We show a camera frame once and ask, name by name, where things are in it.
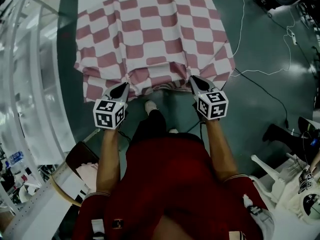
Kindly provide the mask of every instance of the forearm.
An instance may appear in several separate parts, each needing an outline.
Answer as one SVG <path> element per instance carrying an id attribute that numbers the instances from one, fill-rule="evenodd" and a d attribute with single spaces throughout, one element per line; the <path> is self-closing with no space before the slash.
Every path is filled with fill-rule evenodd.
<path id="1" fill-rule="evenodd" d="M 118 130 L 106 130 L 96 175 L 96 191 L 110 194 L 119 181 Z"/>
<path id="2" fill-rule="evenodd" d="M 233 158 L 227 140 L 223 134 L 218 120 L 206 121 L 210 156 L 216 177 L 224 181 L 238 174 L 236 162 Z"/>
<path id="3" fill-rule="evenodd" d="M 316 165 L 320 162 L 320 151 L 316 154 L 314 159 L 312 160 L 312 163 L 310 164 L 310 171 L 312 172 L 315 168 Z"/>

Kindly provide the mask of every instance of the person's leg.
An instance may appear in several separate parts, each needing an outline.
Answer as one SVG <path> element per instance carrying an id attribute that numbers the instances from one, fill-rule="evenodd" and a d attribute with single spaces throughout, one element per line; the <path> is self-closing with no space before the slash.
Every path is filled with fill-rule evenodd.
<path id="1" fill-rule="evenodd" d="M 286 130 L 276 126 L 275 124 L 271 124 L 269 128 L 266 130 L 263 135 L 262 140 L 265 141 L 279 141 L 288 146 L 301 160 L 306 161 L 305 151 L 308 150 L 308 146 L 310 145 L 310 140 L 301 137 L 292 136 Z"/>
<path id="2" fill-rule="evenodd" d="M 157 109 L 156 104 L 148 100 L 145 104 L 145 110 L 149 116 L 147 119 L 139 123 L 131 143 L 136 143 L 145 139 L 163 137 L 166 135 L 166 120 Z"/>

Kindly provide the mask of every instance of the black pants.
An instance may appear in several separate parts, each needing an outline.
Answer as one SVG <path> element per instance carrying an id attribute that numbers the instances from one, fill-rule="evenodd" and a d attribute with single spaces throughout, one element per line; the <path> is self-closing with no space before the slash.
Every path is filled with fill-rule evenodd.
<path id="1" fill-rule="evenodd" d="M 311 146 L 313 139 L 292 136 L 289 132 L 276 125 L 272 126 L 270 140 L 286 144 L 302 161 L 306 162 L 307 159 L 308 164 L 311 164 L 319 151 Z"/>
<path id="2" fill-rule="evenodd" d="M 183 138 L 203 144 L 203 141 L 198 136 L 191 133 L 168 133 L 164 116 L 159 110 L 155 109 L 150 112 L 146 120 L 140 122 L 132 138 L 131 145 L 143 140 L 163 137 Z"/>

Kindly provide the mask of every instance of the shirt sleeve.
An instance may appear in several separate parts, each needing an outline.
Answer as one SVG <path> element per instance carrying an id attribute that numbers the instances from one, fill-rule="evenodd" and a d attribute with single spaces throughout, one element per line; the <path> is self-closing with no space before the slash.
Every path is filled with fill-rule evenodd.
<path id="1" fill-rule="evenodd" d="M 232 176 L 224 181 L 224 186 L 243 201 L 243 196 L 247 195 L 255 206 L 268 209 L 252 180 L 245 174 Z"/>
<path id="2" fill-rule="evenodd" d="M 86 196 L 81 204 L 73 228 L 72 240 L 92 240 L 92 220 L 103 219 L 109 194 L 94 192 Z"/>

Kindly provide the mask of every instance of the white cube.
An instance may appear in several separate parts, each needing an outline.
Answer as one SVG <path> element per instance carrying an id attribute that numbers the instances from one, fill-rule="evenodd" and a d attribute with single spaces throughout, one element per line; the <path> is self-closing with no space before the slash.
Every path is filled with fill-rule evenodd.
<path id="1" fill-rule="evenodd" d="M 125 119 L 124 102 L 97 99 L 93 108 L 93 117 L 96 127 L 116 129 Z"/>
<path id="2" fill-rule="evenodd" d="M 208 92 L 198 95 L 197 110 L 208 120 L 227 115 L 228 99 L 224 91 Z"/>

